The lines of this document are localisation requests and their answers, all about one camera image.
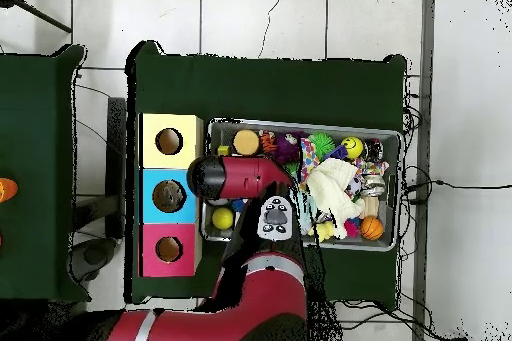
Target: purple toy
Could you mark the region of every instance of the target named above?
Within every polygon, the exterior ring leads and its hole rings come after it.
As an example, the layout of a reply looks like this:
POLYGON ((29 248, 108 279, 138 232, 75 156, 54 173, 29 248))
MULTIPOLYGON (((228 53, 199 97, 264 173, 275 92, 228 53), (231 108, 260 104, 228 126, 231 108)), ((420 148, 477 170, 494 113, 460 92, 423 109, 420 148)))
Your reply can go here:
POLYGON ((347 154, 348 153, 346 147, 343 144, 341 144, 330 153, 325 154, 323 160, 327 160, 329 157, 332 157, 333 159, 343 160, 345 157, 347 157, 347 154))
POLYGON ((278 134, 276 136, 277 149, 271 154, 280 165, 297 162, 300 158, 300 138, 307 138, 307 134, 296 132, 291 134, 278 134))

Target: green ball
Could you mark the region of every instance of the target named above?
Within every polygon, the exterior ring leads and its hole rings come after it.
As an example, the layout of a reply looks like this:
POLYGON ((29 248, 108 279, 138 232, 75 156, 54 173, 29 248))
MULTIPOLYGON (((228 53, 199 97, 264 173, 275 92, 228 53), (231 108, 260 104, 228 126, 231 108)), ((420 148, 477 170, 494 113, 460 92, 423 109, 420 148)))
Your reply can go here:
POLYGON ((226 207, 220 207, 213 212, 212 223, 215 228, 229 229, 233 226, 233 212, 226 207))

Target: black cable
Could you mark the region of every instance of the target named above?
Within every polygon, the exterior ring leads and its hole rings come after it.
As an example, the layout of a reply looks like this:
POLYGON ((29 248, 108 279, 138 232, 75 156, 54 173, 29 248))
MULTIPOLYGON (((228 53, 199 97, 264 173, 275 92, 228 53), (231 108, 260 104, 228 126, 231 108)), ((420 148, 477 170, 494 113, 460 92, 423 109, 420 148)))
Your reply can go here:
POLYGON ((108 147, 110 147, 112 150, 114 150, 117 154, 119 154, 121 157, 124 156, 123 153, 121 153, 117 148, 115 148, 112 144, 110 144, 105 138, 103 138, 97 131, 95 131, 94 129, 92 129, 89 125, 86 125, 85 123, 83 122, 80 122, 78 119, 76 120, 77 123, 79 123, 80 125, 83 125, 85 126, 87 129, 90 129, 92 132, 94 132, 98 137, 100 137, 104 142, 105 144, 107 144, 108 147))
POLYGON ((100 91, 100 90, 97 90, 97 89, 94 89, 94 88, 91 88, 91 87, 86 87, 84 85, 80 85, 80 84, 75 84, 77 87, 80 87, 80 88, 83 88, 83 89, 88 89, 90 91, 94 91, 94 92, 97 92, 98 94, 103 94, 104 96, 108 97, 108 98, 111 98, 110 95, 108 95, 107 93, 103 92, 103 91, 100 91))

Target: yellow toy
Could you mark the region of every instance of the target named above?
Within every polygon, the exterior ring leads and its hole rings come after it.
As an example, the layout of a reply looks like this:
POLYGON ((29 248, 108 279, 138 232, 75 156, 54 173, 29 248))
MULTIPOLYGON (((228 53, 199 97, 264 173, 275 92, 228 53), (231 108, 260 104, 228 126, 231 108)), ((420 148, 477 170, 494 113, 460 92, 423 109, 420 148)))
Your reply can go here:
MULTIPOLYGON (((331 238, 334 235, 334 224, 332 221, 325 221, 323 223, 316 224, 316 232, 318 233, 318 241, 322 242, 331 238)), ((308 235, 314 236, 315 230, 311 228, 308 235)))
POLYGON ((347 137, 341 144, 347 149, 347 157, 349 159, 357 159, 363 152, 363 142, 357 137, 347 137))
POLYGON ((229 146, 228 145, 219 145, 217 148, 218 156, 229 156, 229 146))
POLYGON ((233 226, 233 212, 226 207, 220 207, 213 212, 212 223, 215 228, 229 229, 233 226))

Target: dark green tablecloth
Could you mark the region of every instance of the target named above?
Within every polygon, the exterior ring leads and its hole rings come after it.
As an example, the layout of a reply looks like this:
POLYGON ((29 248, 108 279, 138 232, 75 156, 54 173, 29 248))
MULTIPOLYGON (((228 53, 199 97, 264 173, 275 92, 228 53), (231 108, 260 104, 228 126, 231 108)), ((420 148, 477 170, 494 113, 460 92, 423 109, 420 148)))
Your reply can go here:
MULTIPOLYGON (((233 117, 402 132, 401 56, 385 62, 181 57, 163 55, 149 41, 133 50, 127 69, 135 69, 137 113, 194 114, 205 125, 213 117, 233 117)), ((134 92, 130 90, 129 100, 134 92)), ((127 261, 133 268, 128 280, 132 299, 210 295, 225 244, 203 244, 194 277, 142 278, 135 262, 127 261)), ((323 258, 330 300, 378 300, 394 306, 396 248, 385 253, 324 249, 323 258)))
POLYGON ((84 49, 52 57, 0 54, 0 298, 86 300, 68 275, 73 136, 71 81, 84 49))

